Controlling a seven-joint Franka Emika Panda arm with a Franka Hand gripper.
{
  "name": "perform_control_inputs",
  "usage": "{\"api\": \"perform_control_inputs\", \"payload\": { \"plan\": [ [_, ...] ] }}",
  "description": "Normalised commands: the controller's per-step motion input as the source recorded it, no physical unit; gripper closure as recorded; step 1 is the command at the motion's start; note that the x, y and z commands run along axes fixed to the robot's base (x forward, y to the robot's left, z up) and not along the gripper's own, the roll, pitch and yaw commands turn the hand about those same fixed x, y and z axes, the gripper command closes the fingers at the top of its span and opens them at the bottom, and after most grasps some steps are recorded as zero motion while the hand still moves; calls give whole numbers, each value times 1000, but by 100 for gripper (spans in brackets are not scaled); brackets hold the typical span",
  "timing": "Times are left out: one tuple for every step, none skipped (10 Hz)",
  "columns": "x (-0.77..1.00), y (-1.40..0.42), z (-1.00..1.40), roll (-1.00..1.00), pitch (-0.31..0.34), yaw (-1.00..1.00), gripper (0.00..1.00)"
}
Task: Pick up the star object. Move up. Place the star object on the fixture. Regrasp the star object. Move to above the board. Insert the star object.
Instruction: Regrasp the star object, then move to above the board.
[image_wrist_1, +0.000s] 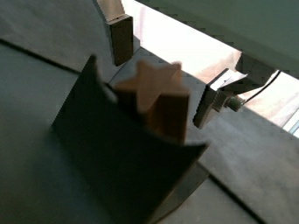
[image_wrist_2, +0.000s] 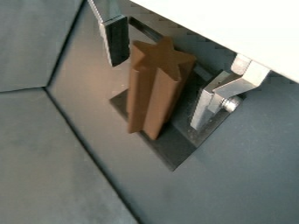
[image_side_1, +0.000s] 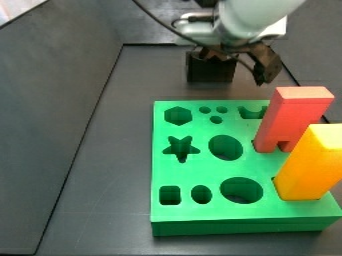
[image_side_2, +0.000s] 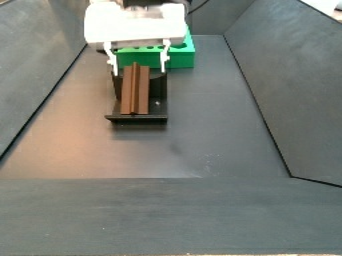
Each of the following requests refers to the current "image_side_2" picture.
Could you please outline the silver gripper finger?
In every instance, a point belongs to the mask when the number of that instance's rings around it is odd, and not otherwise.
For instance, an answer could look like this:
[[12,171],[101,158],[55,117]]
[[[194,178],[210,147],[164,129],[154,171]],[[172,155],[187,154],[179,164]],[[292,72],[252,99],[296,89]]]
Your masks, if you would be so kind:
[[168,56],[168,49],[171,47],[171,41],[170,39],[163,39],[163,50],[160,52],[160,71],[162,73],[166,73],[166,63],[170,60]]
[[107,63],[112,66],[113,75],[119,76],[117,58],[116,58],[116,55],[113,54],[113,52],[111,50],[112,49],[111,42],[104,42],[103,47],[104,47],[104,52],[108,56]]

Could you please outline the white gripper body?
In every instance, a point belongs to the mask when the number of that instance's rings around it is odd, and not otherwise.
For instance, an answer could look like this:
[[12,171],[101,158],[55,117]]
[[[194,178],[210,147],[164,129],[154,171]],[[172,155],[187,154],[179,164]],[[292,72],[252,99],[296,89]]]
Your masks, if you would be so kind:
[[84,39],[93,47],[113,48],[183,43],[187,34],[187,0],[89,0]]

